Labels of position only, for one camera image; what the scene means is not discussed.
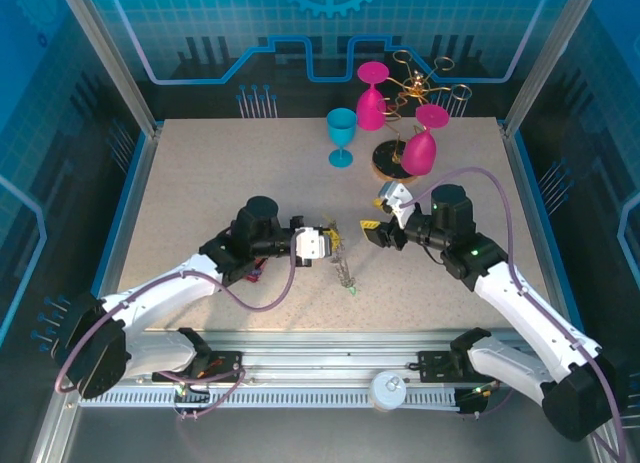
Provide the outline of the aluminium frame post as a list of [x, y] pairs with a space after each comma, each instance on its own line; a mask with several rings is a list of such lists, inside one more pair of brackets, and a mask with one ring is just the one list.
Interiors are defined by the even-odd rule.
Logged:
[[148, 138], [156, 137], [152, 112], [93, 1], [65, 1], [141, 131]]
[[531, 72], [507, 113], [503, 124], [503, 136], [506, 139], [513, 139], [519, 130], [592, 1], [567, 0]]

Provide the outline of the aluminium side rail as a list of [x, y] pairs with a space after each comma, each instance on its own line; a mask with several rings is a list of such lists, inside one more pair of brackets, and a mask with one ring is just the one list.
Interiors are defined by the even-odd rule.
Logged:
[[529, 226], [549, 301], [570, 323], [578, 330], [583, 331], [583, 321], [524, 140], [519, 131], [509, 136], [504, 120], [498, 120], [498, 126]]
[[116, 212], [105, 242], [96, 275], [90, 293], [96, 300], [89, 310], [91, 319], [87, 329], [93, 336], [101, 326], [103, 316], [102, 296], [120, 293], [119, 285], [125, 266], [141, 204], [144, 198], [154, 156], [158, 146], [159, 134], [145, 136], [141, 134], [127, 170]]

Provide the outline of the white round cap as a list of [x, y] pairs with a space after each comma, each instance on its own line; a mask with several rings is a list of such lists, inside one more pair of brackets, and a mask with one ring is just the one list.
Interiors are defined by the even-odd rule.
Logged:
[[369, 385], [369, 400], [372, 406], [383, 412], [399, 408], [407, 395], [404, 379], [392, 371], [378, 373]]

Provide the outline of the teal plastic goblet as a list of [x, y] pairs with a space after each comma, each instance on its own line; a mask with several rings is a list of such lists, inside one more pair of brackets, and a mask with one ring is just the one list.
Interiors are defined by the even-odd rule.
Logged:
[[335, 108], [326, 117], [328, 136], [336, 146], [328, 157], [337, 168], [346, 168], [353, 163], [353, 155], [347, 149], [356, 133], [357, 115], [348, 108]]

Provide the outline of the aluminium mounting rail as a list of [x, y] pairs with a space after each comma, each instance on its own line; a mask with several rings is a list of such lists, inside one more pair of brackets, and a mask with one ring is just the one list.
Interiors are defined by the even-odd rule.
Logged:
[[461, 329], [418, 332], [205, 331], [214, 350], [240, 351], [246, 376], [264, 386], [358, 386], [384, 370], [416, 381], [420, 351], [447, 351]]

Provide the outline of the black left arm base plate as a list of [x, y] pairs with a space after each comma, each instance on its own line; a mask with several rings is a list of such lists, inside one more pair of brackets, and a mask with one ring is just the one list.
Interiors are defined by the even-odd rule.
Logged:
[[199, 353], [182, 371], [175, 371], [180, 380], [219, 377], [223, 383], [234, 383], [239, 378], [242, 353], [239, 351], [211, 351]]

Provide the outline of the pink plastic goblet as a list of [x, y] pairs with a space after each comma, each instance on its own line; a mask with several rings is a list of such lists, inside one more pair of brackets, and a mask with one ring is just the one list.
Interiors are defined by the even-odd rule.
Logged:
[[411, 176], [427, 175], [433, 168], [437, 145], [432, 131], [444, 128], [450, 116], [436, 104], [424, 104], [416, 109], [415, 134], [406, 142], [401, 166]]
[[368, 85], [356, 105], [358, 126], [365, 131], [377, 131], [385, 125], [385, 100], [377, 86], [388, 76], [389, 69], [378, 61], [363, 63], [357, 70], [357, 77]]

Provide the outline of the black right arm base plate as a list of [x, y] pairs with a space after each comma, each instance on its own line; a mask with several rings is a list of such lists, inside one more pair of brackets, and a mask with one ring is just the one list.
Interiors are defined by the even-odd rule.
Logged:
[[421, 351], [417, 353], [418, 373], [422, 383], [470, 382], [471, 374], [462, 357], [453, 351]]

